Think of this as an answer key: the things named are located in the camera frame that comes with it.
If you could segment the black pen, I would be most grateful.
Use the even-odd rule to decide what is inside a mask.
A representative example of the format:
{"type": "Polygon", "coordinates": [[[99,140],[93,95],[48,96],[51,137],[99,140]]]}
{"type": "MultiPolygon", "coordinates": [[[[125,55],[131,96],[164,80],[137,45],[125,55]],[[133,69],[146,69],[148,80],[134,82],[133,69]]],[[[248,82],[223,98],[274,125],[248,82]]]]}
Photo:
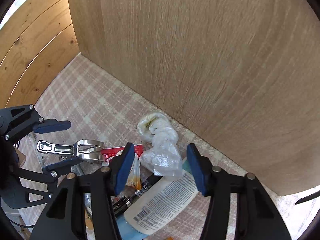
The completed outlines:
{"type": "Polygon", "coordinates": [[[124,212],[133,205],[144,193],[151,189],[162,176],[149,176],[143,183],[140,190],[135,190],[134,193],[130,193],[128,196],[124,195],[113,203],[113,211],[116,218],[124,214],[124,212]]]}

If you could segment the metal bottle opener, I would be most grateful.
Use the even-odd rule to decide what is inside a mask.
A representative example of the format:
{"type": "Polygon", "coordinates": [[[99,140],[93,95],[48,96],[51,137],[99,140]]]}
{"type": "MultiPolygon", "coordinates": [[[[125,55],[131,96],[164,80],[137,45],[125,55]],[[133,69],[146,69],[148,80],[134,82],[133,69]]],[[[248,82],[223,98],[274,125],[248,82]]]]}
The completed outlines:
{"type": "Polygon", "coordinates": [[[86,139],[79,140],[73,145],[53,144],[44,140],[37,142],[37,151],[40,153],[76,157],[91,164],[99,164],[104,161],[101,153],[103,148],[103,142],[86,139]]]}

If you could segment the red coffee creamer sachet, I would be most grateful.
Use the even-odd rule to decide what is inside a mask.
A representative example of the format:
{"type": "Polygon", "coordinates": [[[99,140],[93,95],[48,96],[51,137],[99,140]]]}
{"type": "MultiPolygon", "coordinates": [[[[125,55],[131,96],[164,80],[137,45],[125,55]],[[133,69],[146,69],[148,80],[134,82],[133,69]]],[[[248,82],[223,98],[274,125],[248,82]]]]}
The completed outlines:
{"type": "Polygon", "coordinates": [[[101,151],[104,164],[111,169],[110,188],[115,195],[120,194],[125,186],[140,190],[140,156],[143,145],[128,143],[123,147],[105,148],[101,151]]]}

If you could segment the white blue lotion tube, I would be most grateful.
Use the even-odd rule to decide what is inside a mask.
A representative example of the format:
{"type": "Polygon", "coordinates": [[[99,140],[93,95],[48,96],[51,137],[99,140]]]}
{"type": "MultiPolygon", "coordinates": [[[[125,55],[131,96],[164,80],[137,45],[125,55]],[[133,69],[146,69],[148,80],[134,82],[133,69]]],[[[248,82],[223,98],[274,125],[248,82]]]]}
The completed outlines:
{"type": "Polygon", "coordinates": [[[122,239],[144,239],[156,233],[195,198],[198,190],[187,159],[182,176],[176,180],[160,179],[117,219],[122,239]]]}

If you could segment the clear plastic bag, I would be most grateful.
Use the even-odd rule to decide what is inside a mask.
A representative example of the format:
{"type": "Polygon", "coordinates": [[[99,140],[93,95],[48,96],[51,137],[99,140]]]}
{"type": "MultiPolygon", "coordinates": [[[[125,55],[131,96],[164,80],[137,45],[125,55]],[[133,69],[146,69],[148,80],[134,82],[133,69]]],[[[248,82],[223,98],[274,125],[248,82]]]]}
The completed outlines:
{"type": "Polygon", "coordinates": [[[178,133],[170,120],[156,112],[144,116],[137,125],[140,138],[151,144],[140,156],[140,163],[155,176],[176,180],[182,176],[182,156],[178,151],[178,133]]]}

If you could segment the checkered pink tablecloth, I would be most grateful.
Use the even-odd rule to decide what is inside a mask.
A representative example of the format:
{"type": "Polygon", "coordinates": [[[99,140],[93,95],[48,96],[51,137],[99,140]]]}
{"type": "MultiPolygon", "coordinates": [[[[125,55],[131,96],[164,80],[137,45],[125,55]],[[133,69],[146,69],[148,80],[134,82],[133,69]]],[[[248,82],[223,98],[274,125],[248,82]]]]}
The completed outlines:
{"type": "MultiPolygon", "coordinates": [[[[44,91],[35,105],[44,118],[69,120],[70,129],[48,134],[30,134],[23,138],[19,150],[26,156],[23,168],[41,172],[42,167],[58,162],[59,156],[41,155],[36,150],[38,140],[56,144],[73,144],[80,139],[102,141],[105,147],[125,146],[141,141],[137,124],[139,120],[154,112],[161,112],[153,104],[135,93],[119,80],[93,62],[78,54],[44,91]]],[[[228,173],[243,176],[246,171],[195,133],[169,117],[178,133],[177,147],[185,156],[187,145],[194,143],[200,154],[207,156],[213,165],[228,173]]],[[[319,190],[319,186],[297,194],[280,197],[265,187],[277,206],[292,239],[306,230],[319,211],[319,197],[295,205],[300,198],[319,190]]],[[[192,202],[164,228],[147,239],[200,239],[209,198],[198,193],[192,202]]]]}

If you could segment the pine wood side panel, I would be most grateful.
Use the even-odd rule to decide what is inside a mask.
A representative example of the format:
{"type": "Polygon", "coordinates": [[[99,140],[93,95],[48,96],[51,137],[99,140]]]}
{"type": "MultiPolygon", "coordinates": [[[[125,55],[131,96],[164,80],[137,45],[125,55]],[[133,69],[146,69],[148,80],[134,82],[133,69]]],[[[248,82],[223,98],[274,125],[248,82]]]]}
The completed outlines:
{"type": "Polygon", "coordinates": [[[78,53],[68,0],[26,0],[1,28],[1,107],[34,104],[78,53]]]}

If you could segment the wooden backboard panel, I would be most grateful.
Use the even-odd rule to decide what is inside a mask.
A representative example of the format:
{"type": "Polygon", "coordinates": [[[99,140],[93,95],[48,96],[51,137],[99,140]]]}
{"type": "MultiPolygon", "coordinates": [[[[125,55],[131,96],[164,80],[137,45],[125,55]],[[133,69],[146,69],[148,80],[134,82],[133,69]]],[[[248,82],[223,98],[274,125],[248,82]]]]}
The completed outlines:
{"type": "Polygon", "coordinates": [[[281,196],[319,185],[306,0],[68,0],[82,55],[281,196]]]}

